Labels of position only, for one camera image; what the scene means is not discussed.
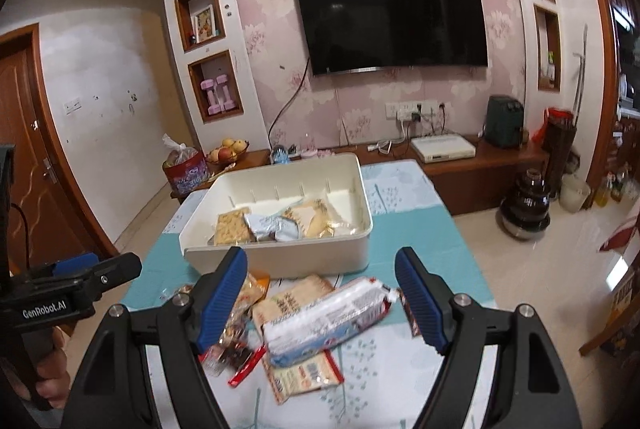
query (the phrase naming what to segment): apple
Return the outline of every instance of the apple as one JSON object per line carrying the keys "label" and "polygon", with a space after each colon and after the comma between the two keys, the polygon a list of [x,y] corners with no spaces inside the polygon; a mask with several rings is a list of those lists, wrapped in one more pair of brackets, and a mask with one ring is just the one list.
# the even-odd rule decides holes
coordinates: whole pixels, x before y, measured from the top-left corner
{"label": "apple", "polygon": [[234,152],[230,148],[220,148],[218,150],[218,161],[222,164],[229,162],[234,157]]}
{"label": "apple", "polygon": [[210,162],[213,162],[214,164],[218,163],[218,160],[220,159],[220,155],[218,154],[219,151],[220,148],[215,148],[209,152],[208,158]]}
{"label": "apple", "polygon": [[246,149],[246,140],[236,140],[234,144],[231,146],[236,153],[241,153]]}

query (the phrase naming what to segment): tablecloth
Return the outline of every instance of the tablecloth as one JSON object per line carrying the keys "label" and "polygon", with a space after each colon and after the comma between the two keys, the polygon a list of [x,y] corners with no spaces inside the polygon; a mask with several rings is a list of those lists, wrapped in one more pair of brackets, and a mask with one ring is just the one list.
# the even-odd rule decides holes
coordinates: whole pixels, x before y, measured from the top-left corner
{"label": "tablecloth", "polygon": [[[433,184],[414,160],[386,162],[362,168],[367,199],[374,216],[369,242],[369,266],[364,272],[333,276],[348,282],[360,275],[375,276],[397,285],[393,271],[396,251],[414,247],[426,268],[447,281],[453,292],[466,292],[485,306],[494,299],[458,229]],[[198,273],[180,253],[178,234],[206,191],[191,194],[164,229],[146,257],[141,276],[132,283],[123,303],[131,308],[159,305],[162,292]],[[290,282],[272,281],[270,293]],[[162,373],[157,348],[148,347],[154,398],[162,427],[178,428]],[[421,337],[412,338],[404,311],[395,305],[390,314],[333,351],[345,382],[307,393],[278,406],[264,370],[256,370],[237,388],[228,377],[207,377],[233,429],[410,428],[433,386],[442,358]],[[495,348],[484,351],[474,400],[465,428],[482,423],[495,366]]]}

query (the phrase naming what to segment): pink wallpaper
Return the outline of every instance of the pink wallpaper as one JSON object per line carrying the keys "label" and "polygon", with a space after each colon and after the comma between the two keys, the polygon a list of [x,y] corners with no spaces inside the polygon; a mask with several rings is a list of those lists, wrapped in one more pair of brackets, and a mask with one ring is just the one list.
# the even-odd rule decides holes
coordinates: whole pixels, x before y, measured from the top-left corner
{"label": "pink wallpaper", "polygon": [[[238,0],[246,48],[265,124],[300,83],[306,44],[295,0]],[[275,126],[272,139],[289,145],[305,134],[318,148],[400,136],[385,102],[435,99],[446,103],[447,128],[477,133],[491,94],[524,96],[524,26],[520,0],[482,0],[489,67],[399,68],[311,77]],[[418,126],[427,131],[428,126]]]}

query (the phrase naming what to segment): dark ceramic jar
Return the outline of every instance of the dark ceramic jar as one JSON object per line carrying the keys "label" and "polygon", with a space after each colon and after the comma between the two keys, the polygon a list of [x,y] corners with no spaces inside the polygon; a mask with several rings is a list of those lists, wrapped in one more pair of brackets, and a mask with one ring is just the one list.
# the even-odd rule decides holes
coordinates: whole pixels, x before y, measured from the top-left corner
{"label": "dark ceramic jar", "polygon": [[551,221],[549,192],[540,171],[518,174],[516,183],[500,204],[500,216],[510,234],[521,239],[540,237]]}

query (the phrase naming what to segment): wooden door trim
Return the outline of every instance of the wooden door trim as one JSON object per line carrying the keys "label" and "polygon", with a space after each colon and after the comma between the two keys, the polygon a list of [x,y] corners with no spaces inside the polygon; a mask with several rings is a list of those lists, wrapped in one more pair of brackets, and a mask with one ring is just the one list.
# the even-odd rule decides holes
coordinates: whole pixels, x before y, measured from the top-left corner
{"label": "wooden door trim", "polygon": [[[602,109],[596,145],[593,149],[587,183],[592,190],[600,186],[607,165],[607,152],[613,135],[613,126],[618,112],[618,49],[616,48],[616,29],[610,0],[598,0],[602,40],[604,44],[604,84],[602,89]],[[594,193],[585,203],[591,207]]]}
{"label": "wooden door trim", "polygon": [[74,177],[71,166],[66,159],[65,151],[58,137],[53,115],[49,107],[47,99],[47,91],[44,85],[44,76],[42,74],[42,63],[40,61],[40,32],[37,23],[18,28],[0,35],[0,46],[20,38],[26,38],[31,45],[32,58],[29,59],[30,67],[29,85],[31,90],[31,99],[34,104],[38,126],[44,139],[45,148],[49,155],[51,165],[54,167],[56,177],[60,181],[60,185],[65,192],[71,207],[76,212],[80,221],[86,228],[87,232],[94,240],[97,247],[102,251],[104,257],[113,257],[119,252],[114,247],[111,240],[98,223],[97,218],[86,202],[80,186]]}

